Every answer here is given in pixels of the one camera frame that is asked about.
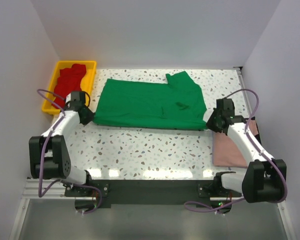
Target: yellow bin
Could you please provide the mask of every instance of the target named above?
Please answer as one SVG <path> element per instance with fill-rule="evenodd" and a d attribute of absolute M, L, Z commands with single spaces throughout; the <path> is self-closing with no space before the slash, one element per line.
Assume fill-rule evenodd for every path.
<path fill-rule="evenodd" d="M 87 92 L 91 95 L 92 87 L 94 85 L 97 62 L 96 61 L 58 61 L 56 63 L 53 76 L 51 78 L 48 90 L 53 92 L 55 86 L 57 85 L 58 78 L 60 77 L 60 70 L 65 68 L 71 68 L 73 64 L 84 64 L 86 68 L 86 74 L 81 80 L 81 89 L 82 91 Z M 52 101 L 55 100 L 55 97 L 51 93 L 47 93 L 46 97 Z M 47 114 L 57 115 L 60 113 L 59 109 L 56 109 L 52 106 L 47 100 L 43 101 L 42 111 Z"/>

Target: tabletop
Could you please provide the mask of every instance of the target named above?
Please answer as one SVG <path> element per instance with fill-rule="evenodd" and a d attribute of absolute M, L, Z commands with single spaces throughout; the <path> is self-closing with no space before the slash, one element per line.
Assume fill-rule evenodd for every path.
<path fill-rule="evenodd" d="M 96 111 L 107 79 L 167 84 L 166 74 L 181 71 L 186 71 L 201 87 L 207 112 L 216 106 L 216 99 L 241 88 L 236 70 L 99 69 L 89 108 Z M 248 117 L 243 93 L 231 98 L 236 115 Z M 66 144 L 71 164 L 88 170 L 93 179 L 201 180 L 229 170 L 213 165 L 213 133 L 210 130 L 110 127 L 91 122 L 86 126 L 78 125 Z"/>

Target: red cloth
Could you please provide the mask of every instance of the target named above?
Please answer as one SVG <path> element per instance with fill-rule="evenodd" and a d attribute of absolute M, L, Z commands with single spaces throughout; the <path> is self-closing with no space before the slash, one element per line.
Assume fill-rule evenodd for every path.
<path fill-rule="evenodd" d="M 60 77 L 58 77 L 57 84 L 54 87 L 53 92 L 66 99 L 69 93 L 73 91 L 81 91 L 80 83 L 86 73 L 87 69 L 84 64 L 75 63 L 71 68 L 60 69 Z M 62 108 L 65 106 L 65 101 L 59 97 L 55 98 L 54 103 L 58 104 Z"/>

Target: green shirt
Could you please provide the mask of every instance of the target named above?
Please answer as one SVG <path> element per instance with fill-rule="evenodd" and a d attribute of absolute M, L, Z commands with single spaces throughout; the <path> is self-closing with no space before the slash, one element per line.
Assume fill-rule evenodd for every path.
<path fill-rule="evenodd" d="M 165 76 L 168 84 L 108 79 L 93 122 L 115 127 L 207 129 L 200 86 L 185 71 Z"/>

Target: gray wall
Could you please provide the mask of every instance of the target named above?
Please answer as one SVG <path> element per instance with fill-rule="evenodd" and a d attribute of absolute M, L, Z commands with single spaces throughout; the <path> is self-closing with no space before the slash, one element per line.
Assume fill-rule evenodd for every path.
<path fill-rule="evenodd" d="M 31 2 L 0 0 L 0 240 L 29 173 L 29 138 L 49 124 L 36 89 L 47 87 L 57 59 Z"/>
<path fill-rule="evenodd" d="M 105 68 L 243 66 L 280 0 L 31 0 L 61 59 Z"/>
<path fill-rule="evenodd" d="M 256 116 L 265 147 L 287 163 L 287 205 L 300 239 L 300 0 L 280 2 L 243 80 L 260 96 Z"/>

